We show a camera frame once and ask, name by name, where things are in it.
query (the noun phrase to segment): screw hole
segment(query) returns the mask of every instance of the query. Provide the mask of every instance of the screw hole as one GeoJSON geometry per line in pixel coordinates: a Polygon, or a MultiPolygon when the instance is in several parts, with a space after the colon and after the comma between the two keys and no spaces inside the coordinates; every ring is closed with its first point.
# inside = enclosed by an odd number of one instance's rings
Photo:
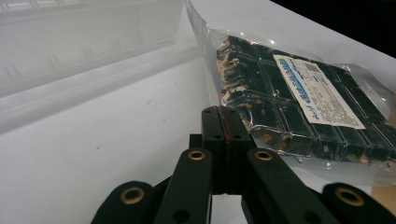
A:
{"type": "Polygon", "coordinates": [[[190,213],[186,210],[177,210],[173,215],[173,219],[176,223],[185,223],[190,219],[190,213]]]}
{"type": "Polygon", "coordinates": [[[338,199],[352,206],[363,206],[363,198],[352,189],[337,188],[335,189],[335,196],[338,199]]]}
{"type": "Polygon", "coordinates": [[[309,223],[309,224],[320,224],[321,223],[321,219],[320,217],[311,211],[305,211],[303,213],[303,219],[309,223]]]}
{"type": "Polygon", "coordinates": [[[202,151],[192,151],[189,153],[189,158],[193,161],[201,161],[205,158],[205,153],[202,151]]]}
{"type": "Polygon", "coordinates": [[[139,203],[145,197],[145,191],[139,187],[126,189],[122,192],[120,199],[125,204],[139,203]]]}
{"type": "Polygon", "coordinates": [[[270,161],[273,158],[270,153],[265,151],[258,151],[254,154],[254,156],[262,161],[270,161]]]}

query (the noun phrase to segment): plastic bag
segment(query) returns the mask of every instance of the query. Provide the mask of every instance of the plastic bag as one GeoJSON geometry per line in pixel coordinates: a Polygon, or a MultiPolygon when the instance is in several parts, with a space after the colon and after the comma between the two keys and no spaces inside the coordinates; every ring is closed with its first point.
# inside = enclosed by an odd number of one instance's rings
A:
{"type": "Polygon", "coordinates": [[[238,110],[258,147],[292,156],[294,166],[331,181],[393,184],[396,129],[384,102],[394,93],[374,91],[383,86],[356,65],[330,65],[273,40],[210,29],[191,1],[186,8],[211,104],[238,110]]]}

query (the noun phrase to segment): transparent bin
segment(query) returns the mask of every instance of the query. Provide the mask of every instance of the transparent bin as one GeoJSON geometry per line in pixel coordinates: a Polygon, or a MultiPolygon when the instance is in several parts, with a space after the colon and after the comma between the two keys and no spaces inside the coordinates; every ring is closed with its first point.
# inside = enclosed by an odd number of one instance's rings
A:
{"type": "Polygon", "coordinates": [[[176,35],[182,5],[181,0],[0,1],[0,98],[155,49],[176,35]]]}

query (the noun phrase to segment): white label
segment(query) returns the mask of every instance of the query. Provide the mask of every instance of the white label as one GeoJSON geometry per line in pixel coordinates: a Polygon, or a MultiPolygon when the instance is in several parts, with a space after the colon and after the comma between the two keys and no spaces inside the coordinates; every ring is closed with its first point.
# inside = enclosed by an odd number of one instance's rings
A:
{"type": "Polygon", "coordinates": [[[315,63],[282,55],[274,58],[309,122],[365,129],[315,63]]]}

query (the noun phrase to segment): white surface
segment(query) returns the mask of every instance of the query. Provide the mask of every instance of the white surface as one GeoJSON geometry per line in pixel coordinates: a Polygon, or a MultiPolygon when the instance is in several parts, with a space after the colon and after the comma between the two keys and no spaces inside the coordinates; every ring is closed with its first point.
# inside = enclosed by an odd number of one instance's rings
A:
{"type": "MultiPolygon", "coordinates": [[[[268,1],[193,3],[211,27],[296,45],[327,63],[384,74],[396,64],[268,1]]],[[[1,98],[0,223],[89,223],[116,186],[172,174],[209,106],[200,55],[183,11],[177,39],[155,51],[1,98]]],[[[295,172],[315,189],[325,184],[295,172]]],[[[213,223],[244,223],[240,211],[238,197],[218,196],[213,223]]]]}

